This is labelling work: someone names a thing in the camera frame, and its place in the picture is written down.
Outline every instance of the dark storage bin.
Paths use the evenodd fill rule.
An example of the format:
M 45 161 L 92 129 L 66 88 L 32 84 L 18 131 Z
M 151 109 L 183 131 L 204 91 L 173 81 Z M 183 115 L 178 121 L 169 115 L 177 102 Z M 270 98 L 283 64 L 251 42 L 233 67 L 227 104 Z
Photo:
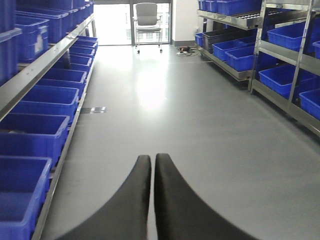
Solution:
M 69 116 L 70 126 L 77 111 L 78 100 L 77 88 L 35 85 L 11 112 Z
M 226 63 L 238 72 L 249 71 L 254 67 L 254 46 L 239 48 L 226 52 Z M 259 53 L 257 70 L 266 69 L 275 66 L 277 59 L 273 56 Z
M 218 13 L 223 15 L 237 15 L 259 11 L 262 0 L 218 0 Z
M 281 96 L 289 99 L 296 67 L 290 64 L 282 65 L 259 72 L 260 81 Z M 293 99 L 301 92 L 320 88 L 319 77 L 304 70 L 300 70 L 300 83 L 295 87 Z
M 17 37 L 20 63 L 31 63 L 48 50 L 49 20 L 16 16 L 15 26 L 22 29 Z
M 0 5 L 0 34 L 15 28 L 15 0 L 2 0 Z
M 69 15 L 67 12 L 17 6 L 16 14 L 25 17 L 48 19 L 50 43 L 55 44 L 59 42 L 67 32 L 67 29 L 65 28 L 67 24 L 63 24 L 64 18 Z
M 267 32 L 269 42 L 299 52 L 304 28 L 305 22 L 300 22 L 269 30 Z M 305 46 L 308 53 L 315 51 L 313 43 L 317 41 L 320 41 L 320 19 L 314 20 L 313 30 Z
M 0 156 L 0 239 L 29 240 L 45 201 L 51 159 Z
M 0 33 L 0 87 L 18 73 L 17 38 L 22 30 Z
M 68 116 L 9 113 L 0 121 L 0 154 L 48 157 L 56 165 L 68 136 Z
M 226 42 L 229 40 L 235 40 L 239 38 L 244 38 L 251 36 L 250 31 L 237 29 L 237 28 L 227 28 L 222 30 L 215 30 L 203 33 L 203 48 L 209 53 L 213 53 L 212 44 Z
M 87 73 L 84 71 L 51 68 L 37 84 L 79 89 L 79 99 L 81 99 L 86 77 Z
M 301 108 L 320 120 L 320 89 L 302 92 L 299 96 Z

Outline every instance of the office chair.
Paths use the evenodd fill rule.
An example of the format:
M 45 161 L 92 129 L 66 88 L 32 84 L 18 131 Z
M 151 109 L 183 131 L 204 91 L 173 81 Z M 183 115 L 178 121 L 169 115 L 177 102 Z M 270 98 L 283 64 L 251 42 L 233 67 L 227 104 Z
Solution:
M 137 41 L 135 48 L 138 48 L 137 53 L 140 53 L 139 34 L 158 33 L 158 47 L 162 53 L 162 28 L 161 17 L 157 16 L 157 4 L 151 2 L 137 3 L 135 6 L 136 17 L 135 22 L 135 36 Z

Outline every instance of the metal shelving rack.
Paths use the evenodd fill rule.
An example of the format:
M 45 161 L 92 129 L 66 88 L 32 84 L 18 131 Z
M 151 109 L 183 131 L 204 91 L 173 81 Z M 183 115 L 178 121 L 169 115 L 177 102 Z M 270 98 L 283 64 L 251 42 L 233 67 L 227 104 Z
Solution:
M 243 14 L 227 16 L 219 13 L 198 10 L 197 15 L 199 17 L 202 17 L 204 19 L 204 22 L 206 22 L 207 19 L 210 19 L 210 20 L 213 20 L 214 22 L 227 24 L 243 30 L 255 29 L 258 26 L 260 26 L 262 23 L 260 12 L 247 12 Z M 307 14 L 306 14 L 306 11 L 303 11 L 303 10 L 297 10 L 292 12 L 280 12 L 277 10 L 273 10 L 268 13 L 268 17 L 269 17 L 269 21 L 272 24 L 277 24 L 277 23 L 281 23 L 283 20 L 293 21 L 293 20 L 305 19 L 307 17 Z M 230 67 L 228 64 L 226 64 L 224 61 L 221 61 L 220 59 L 215 57 L 213 54 L 203 49 L 202 47 L 197 46 L 197 49 L 201 52 L 202 55 L 204 55 L 206 58 L 208 58 L 213 63 L 215 63 L 218 67 L 223 69 L 226 73 L 231 75 L 238 82 L 247 81 L 252 78 L 253 76 L 252 70 L 238 72 L 232 67 Z
M 51 46 L 51 48 L 47 52 L 45 52 L 43 55 L 37 58 L 33 63 L 23 65 L 23 69 L 17 75 L 15 75 L 12 79 L 10 79 L 8 82 L 6 82 L 3 86 L 0 87 L 0 121 L 43 77 L 43 75 L 46 74 L 46 72 L 58 61 L 58 59 L 60 59 L 62 56 L 65 55 L 65 53 L 68 52 L 69 47 L 71 47 L 78 39 L 77 37 L 82 35 L 84 32 L 88 32 L 88 27 L 90 24 L 92 26 L 93 36 L 95 37 L 95 19 L 94 15 L 92 14 L 81 24 L 79 24 L 76 29 L 74 29 L 66 37 L 64 37 L 61 41 Z M 81 108 L 86 97 L 86 91 L 93 71 L 93 66 L 94 61 L 92 63 L 91 70 L 87 75 L 86 86 L 84 88 L 82 98 L 78 103 L 78 108 L 75 113 L 72 125 L 69 128 L 68 137 L 61 152 L 58 164 L 54 171 L 52 171 L 51 173 L 50 189 L 47 193 L 45 202 L 38 217 L 36 228 L 31 240 L 41 239 L 49 208 L 61 174 L 61 170 L 70 146 L 71 139 L 73 137 L 73 133 L 80 115 Z
M 259 52 L 266 53 L 273 57 L 276 57 L 286 63 L 295 66 L 294 77 L 292 80 L 292 87 L 289 95 L 289 99 L 286 99 L 270 89 L 269 87 L 262 84 L 259 80 L 255 79 L 255 71 L 252 73 L 252 78 L 249 81 L 248 89 L 251 93 L 255 91 L 262 94 L 268 100 L 273 102 L 287 114 L 292 116 L 294 119 L 299 121 L 309 130 L 316 135 L 320 136 L 320 120 L 314 118 L 303 109 L 299 107 L 299 104 L 293 102 L 293 95 L 295 87 L 297 86 L 297 78 L 300 69 L 309 71 L 313 74 L 320 76 L 320 59 L 304 54 L 305 43 L 309 25 L 312 18 L 315 16 L 317 11 L 320 11 L 319 0 L 263 0 L 261 8 L 261 23 L 257 32 L 257 40 L 255 44 L 254 54 L 256 62 L 258 59 Z M 290 10 L 300 10 L 306 13 L 305 27 L 303 31 L 302 41 L 299 52 L 281 47 L 267 41 L 262 40 L 262 33 L 264 31 L 264 21 L 266 18 L 267 8 L 282 8 Z

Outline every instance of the metal shelf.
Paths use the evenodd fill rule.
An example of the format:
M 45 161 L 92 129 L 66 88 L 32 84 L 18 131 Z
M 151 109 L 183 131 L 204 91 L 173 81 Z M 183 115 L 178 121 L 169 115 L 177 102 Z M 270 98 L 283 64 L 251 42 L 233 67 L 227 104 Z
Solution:
M 92 75 L 94 64 L 95 64 L 95 60 L 93 60 L 90 72 L 87 75 L 86 85 L 85 85 L 85 88 L 83 90 L 82 98 L 79 101 L 78 108 L 77 108 L 76 113 L 74 115 L 74 120 L 73 120 L 72 125 L 71 125 L 71 127 L 69 129 L 68 137 L 66 139 L 66 142 L 64 144 L 63 150 L 61 152 L 61 156 L 59 158 L 58 164 L 56 166 L 56 169 L 55 169 L 54 173 L 52 174 L 52 180 L 51 180 L 51 183 L 50 183 L 50 189 L 49 189 L 49 191 L 48 191 L 48 193 L 46 195 L 45 202 L 44 202 L 44 204 L 42 206 L 42 210 L 41 210 L 39 218 L 37 220 L 35 231 L 34 231 L 34 233 L 32 235 L 31 240 L 40 240 L 41 239 L 41 235 L 42 235 L 42 232 L 43 232 L 43 229 L 44 229 L 44 226 L 45 226 L 45 223 L 46 223 L 46 219 L 47 219 L 47 216 L 48 216 L 48 213 L 49 213 L 50 205 L 51 205 L 52 199 L 54 197 L 54 194 L 55 194 L 55 191 L 56 191 L 56 188 L 57 188 L 58 180 L 60 178 L 62 167 L 64 165 L 64 162 L 65 162 L 65 159 L 66 159 L 66 155 L 67 155 L 70 143 L 71 143 L 71 139 L 73 137 L 73 134 L 74 134 L 77 122 L 78 122 L 78 118 L 80 116 L 80 112 L 81 112 L 82 106 L 84 104 L 86 95 L 87 95 L 87 88 L 88 88 L 88 84 L 90 82 L 90 78 L 91 78 L 91 75 Z
M 299 121 L 306 128 L 320 137 L 320 121 L 318 119 L 314 118 L 292 102 L 289 102 L 288 99 L 282 97 L 256 79 L 252 80 L 251 92 L 253 92 L 253 90 L 262 94 L 269 101 L 273 102 L 291 117 Z
M 260 52 L 269 54 L 275 58 L 285 61 L 289 64 L 296 65 L 299 53 L 288 48 L 272 44 L 267 41 L 260 42 Z M 320 59 L 309 55 L 302 55 L 300 68 L 310 73 L 320 76 Z
M 254 29 L 260 23 L 260 12 L 249 12 L 246 14 L 239 14 L 234 16 L 226 16 L 223 14 L 198 10 L 199 17 L 211 19 L 222 24 L 228 24 L 239 29 L 249 30 Z
M 216 56 L 212 55 L 207 50 L 203 49 L 200 46 L 197 46 L 197 49 L 208 59 L 210 59 L 213 63 L 215 63 L 218 67 L 223 69 L 226 73 L 231 75 L 234 79 L 236 79 L 238 82 L 249 80 L 252 77 L 253 71 L 236 71 L 232 67 L 230 67 L 228 64 L 226 64 L 224 61 L 221 61 Z
M 307 11 L 310 0 L 267 0 L 267 8 L 291 9 Z M 320 10 L 320 0 L 314 0 L 313 10 Z
M 39 81 L 39 79 L 42 78 L 55 62 L 62 57 L 68 48 L 77 40 L 77 36 L 81 35 L 93 20 L 94 16 L 89 16 L 60 42 L 0 87 L 0 121 Z

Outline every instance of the chair backrest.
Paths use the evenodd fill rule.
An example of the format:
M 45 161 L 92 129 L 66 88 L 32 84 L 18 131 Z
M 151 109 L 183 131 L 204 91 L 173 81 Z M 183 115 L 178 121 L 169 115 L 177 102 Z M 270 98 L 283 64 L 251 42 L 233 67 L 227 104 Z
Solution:
M 151 2 L 137 3 L 135 5 L 136 17 L 139 26 L 152 26 L 157 24 L 157 4 Z

